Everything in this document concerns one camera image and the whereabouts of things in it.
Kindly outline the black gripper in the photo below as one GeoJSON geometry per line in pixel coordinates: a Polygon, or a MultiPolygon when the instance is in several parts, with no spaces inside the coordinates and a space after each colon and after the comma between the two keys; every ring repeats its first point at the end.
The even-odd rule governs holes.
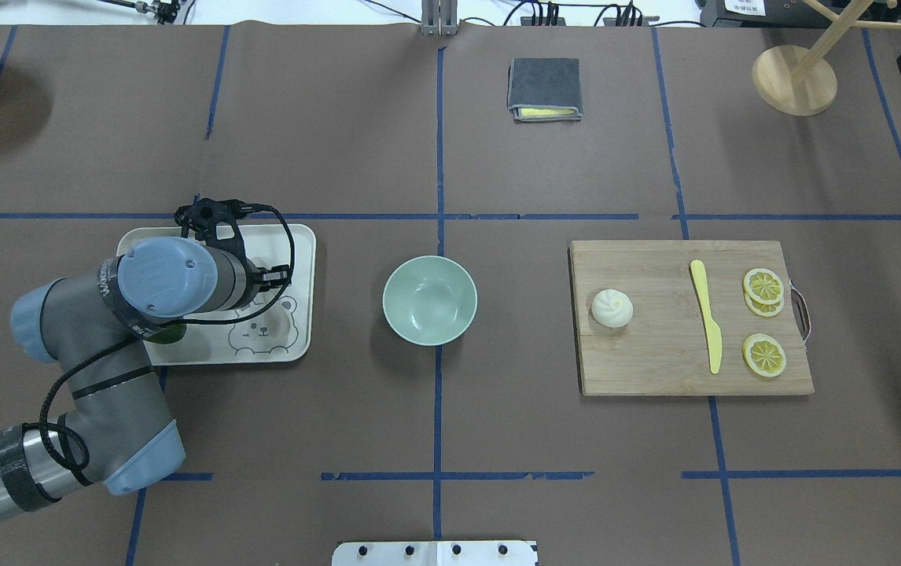
{"type": "Polygon", "coordinates": [[[257,288],[286,288],[292,283],[292,266],[256,267],[248,280],[257,288]]]}

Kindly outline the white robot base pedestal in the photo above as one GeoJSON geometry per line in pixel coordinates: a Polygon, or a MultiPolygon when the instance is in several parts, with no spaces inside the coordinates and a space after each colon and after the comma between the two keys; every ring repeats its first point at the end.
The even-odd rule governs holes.
{"type": "Polygon", "coordinates": [[[336,546],[332,565],[538,565],[535,542],[457,540],[347,542],[336,546]]]}

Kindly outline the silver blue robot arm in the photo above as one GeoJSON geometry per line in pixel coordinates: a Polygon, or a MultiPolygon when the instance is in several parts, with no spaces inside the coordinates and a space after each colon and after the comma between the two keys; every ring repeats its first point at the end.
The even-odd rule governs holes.
{"type": "Polygon", "coordinates": [[[0,522],[81,487],[125,495],[177,472],[185,449],[145,341],[285,288],[290,272],[256,267],[242,248],[150,237],[20,297],[13,338],[62,376],[36,421],[0,431],[0,522]]]}

